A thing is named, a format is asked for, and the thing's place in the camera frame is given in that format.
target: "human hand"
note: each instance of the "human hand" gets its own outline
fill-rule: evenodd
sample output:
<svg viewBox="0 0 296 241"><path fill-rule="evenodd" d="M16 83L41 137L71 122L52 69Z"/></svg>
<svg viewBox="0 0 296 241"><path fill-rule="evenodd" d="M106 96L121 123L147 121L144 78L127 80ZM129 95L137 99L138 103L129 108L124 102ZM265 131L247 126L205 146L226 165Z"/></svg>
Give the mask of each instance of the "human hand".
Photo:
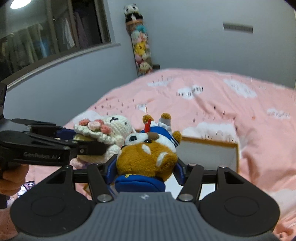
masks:
<svg viewBox="0 0 296 241"><path fill-rule="evenodd" d="M25 183L26 175L29 171L29 165L22 164L15 169L3 172L3 179L0 180L0 194L13 196Z"/></svg>

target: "bed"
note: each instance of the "bed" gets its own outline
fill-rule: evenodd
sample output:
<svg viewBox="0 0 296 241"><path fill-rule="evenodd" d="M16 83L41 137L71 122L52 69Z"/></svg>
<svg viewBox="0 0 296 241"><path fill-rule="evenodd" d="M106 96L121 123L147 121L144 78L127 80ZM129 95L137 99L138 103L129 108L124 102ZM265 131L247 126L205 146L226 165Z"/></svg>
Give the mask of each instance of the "bed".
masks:
<svg viewBox="0 0 296 241"><path fill-rule="evenodd" d="M293 89L232 73L166 69L113 89L66 127L82 118L120 114L142 129L144 114L158 119L163 112L171 114L172 130L184 136L238 143L239 174L280 206L274 233L284 241L296 236ZM34 166L27 180L39 182L56 169ZM169 182L175 195L180 187L173 179Z"/></svg>

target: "white box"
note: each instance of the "white box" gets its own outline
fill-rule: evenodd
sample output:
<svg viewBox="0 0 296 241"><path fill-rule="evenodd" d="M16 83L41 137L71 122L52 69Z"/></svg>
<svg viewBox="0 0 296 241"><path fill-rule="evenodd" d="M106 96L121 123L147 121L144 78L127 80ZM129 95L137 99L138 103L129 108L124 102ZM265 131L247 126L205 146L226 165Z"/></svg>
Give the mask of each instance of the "white box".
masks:
<svg viewBox="0 0 296 241"><path fill-rule="evenodd" d="M196 163L205 170L217 170L218 166L223 165L238 172L237 143L183 137L177 146L177 154L185 164Z"/></svg>

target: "window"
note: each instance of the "window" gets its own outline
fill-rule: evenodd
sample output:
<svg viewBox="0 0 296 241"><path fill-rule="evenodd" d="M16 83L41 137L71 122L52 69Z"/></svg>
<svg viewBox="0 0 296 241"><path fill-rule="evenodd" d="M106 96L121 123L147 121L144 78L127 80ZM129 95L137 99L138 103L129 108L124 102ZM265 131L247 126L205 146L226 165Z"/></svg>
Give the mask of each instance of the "window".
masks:
<svg viewBox="0 0 296 241"><path fill-rule="evenodd" d="M26 0L0 7L0 81L110 42L103 0Z"/></svg>

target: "brown plush toy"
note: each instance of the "brown plush toy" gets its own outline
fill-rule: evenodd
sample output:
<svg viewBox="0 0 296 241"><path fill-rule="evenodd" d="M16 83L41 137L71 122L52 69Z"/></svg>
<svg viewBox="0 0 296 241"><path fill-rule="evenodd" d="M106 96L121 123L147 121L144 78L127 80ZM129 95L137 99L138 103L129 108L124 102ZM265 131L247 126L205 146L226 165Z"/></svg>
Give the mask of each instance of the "brown plush toy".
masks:
<svg viewBox="0 0 296 241"><path fill-rule="evenodd" d="M169 114L164 113L161 118L164 118L166 123L161 122L159 125L151 116L144 116L145 129L126 138L116 162L120 175L115 180L118 192L165 190L164 182L171 176L178 160L176 146L181 141L181 133L169 133Z"/></svg>

